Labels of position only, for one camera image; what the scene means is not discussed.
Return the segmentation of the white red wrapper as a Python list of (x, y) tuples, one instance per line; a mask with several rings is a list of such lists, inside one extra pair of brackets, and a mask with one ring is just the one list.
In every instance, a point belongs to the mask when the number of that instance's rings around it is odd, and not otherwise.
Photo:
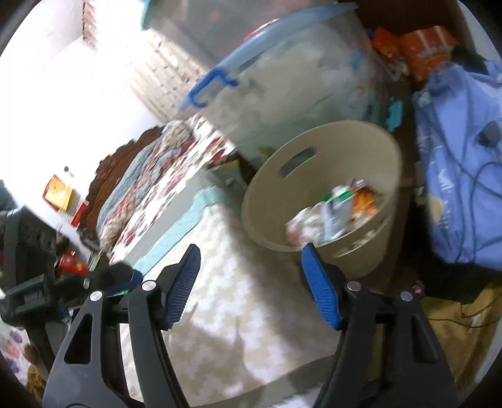
[(324, 242), (321, 207), (321, 203), (306, 207), (285, 224), (286, 239), (290, 246), (303, 247), (309, 243), (320, 245)]

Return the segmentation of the orange snack bag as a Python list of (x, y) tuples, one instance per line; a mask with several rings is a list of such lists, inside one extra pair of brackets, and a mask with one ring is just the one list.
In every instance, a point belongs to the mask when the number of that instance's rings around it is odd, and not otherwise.
[(374, 190), (362, 179), (354, 179), (350, 184), (353, 193), (352, 217), (374, 217), (379, 209), (375, 204)]

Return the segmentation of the crushed green can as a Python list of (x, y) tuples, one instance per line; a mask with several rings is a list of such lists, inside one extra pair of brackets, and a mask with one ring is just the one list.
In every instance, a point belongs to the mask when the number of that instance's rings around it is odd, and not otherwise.
[(353, 195), (350, 187), (339, 185), (325, 196), (321, 205), (325, 241), (336, 240), (347, 231), (352, 214)]

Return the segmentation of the beige round trash bin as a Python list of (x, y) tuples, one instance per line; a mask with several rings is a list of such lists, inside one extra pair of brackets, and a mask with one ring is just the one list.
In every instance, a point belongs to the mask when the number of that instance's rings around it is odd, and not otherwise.
[(286, 224), (321, 202), (333, 188), (362, 179), (377, 195), (379, 211), (363, 226), (318, 246), (323, 260), (348, 278), (368, 275), (387, 252), (403, 170), (394, 137), (366, 121), (336, 121), (293, 138), (278, 149), (249, 184), (242, 222), (249, 237), (275, 252), (299, 254)]

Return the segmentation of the dark wooden headboard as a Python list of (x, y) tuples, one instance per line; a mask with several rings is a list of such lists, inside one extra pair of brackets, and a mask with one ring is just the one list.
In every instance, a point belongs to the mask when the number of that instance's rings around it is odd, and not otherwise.
[(77, 227), (81, 239), (98, 240), (97, 219), (105, 201), (123, 178), (129, 165), (140, 150), (160, 137), (161, 127), (153, 127), (143, 132), (137, 140), (120, 146), (113, 154), (99, 162), (95, 177), (88, 188), (87, 208), (80, 217)]

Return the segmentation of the beige zigzag patterned blanket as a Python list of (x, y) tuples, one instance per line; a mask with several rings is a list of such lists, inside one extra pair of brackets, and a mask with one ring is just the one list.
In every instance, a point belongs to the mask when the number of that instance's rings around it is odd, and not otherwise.
[(156, 264), (155, 279), (190, 245), (201, 267), (163, 340), (192, 407), (310, 407), (331, 367), (338, 331), (327, 325), (290, 255), (256, 245), (235, 211), (217, 203)]

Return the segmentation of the floral bed sheet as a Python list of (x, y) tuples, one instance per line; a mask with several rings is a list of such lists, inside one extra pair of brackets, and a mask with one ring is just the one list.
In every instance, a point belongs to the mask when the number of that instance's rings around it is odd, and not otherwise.
[(146, 231), (167, 210), (168, 205), (202, 168), (225, 161), (235, 151), (235, 146), (206, 118), (194, 115), (186, 121), (192, 130), (194, 143), (167, 173), (152, 186), (137, 207), (111, 252), (113, 263), (123, 261)]

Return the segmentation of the folded patchwork quilt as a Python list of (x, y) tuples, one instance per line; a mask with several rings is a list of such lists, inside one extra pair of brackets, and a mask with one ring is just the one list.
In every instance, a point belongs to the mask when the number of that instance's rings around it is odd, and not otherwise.
[(146, 194), (194, 143), (186, 121), (173, 120), (134, 157), (102, 206), (96, 224), (99, 248), (111, 252)]

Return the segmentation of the patterned window curtain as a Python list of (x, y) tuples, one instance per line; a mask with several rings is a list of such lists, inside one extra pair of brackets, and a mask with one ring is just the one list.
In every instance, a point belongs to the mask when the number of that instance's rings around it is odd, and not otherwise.
[(159, 121), (173, 119), (207, 68), (155, 30), (140, 33), (131, 62), (131, 88)]

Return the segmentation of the blue cloth pile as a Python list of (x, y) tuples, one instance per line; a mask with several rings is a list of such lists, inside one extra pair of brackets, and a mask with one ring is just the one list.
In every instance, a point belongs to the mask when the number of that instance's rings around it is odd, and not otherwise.
[(432, 249), (501, 269), (501, 63), (448, 63), (413, 96)]

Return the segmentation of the clear storage bin blue lid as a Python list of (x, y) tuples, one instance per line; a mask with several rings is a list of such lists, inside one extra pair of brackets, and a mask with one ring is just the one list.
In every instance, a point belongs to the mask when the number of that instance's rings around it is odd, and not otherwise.
[(254, 168), (314, 127), (382, 124), (387, 78), (356, 9), (335, 3), (263, 26), (202, 77), (181, 111), (198, 111)]

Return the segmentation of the yellow wall calendar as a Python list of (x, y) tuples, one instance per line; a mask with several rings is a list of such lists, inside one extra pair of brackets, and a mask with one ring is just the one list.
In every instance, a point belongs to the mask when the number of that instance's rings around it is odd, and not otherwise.
[(43, 191), (43, 199), (56, 211), (66, 211), (72, 199), (73, 188), (53, 175)]

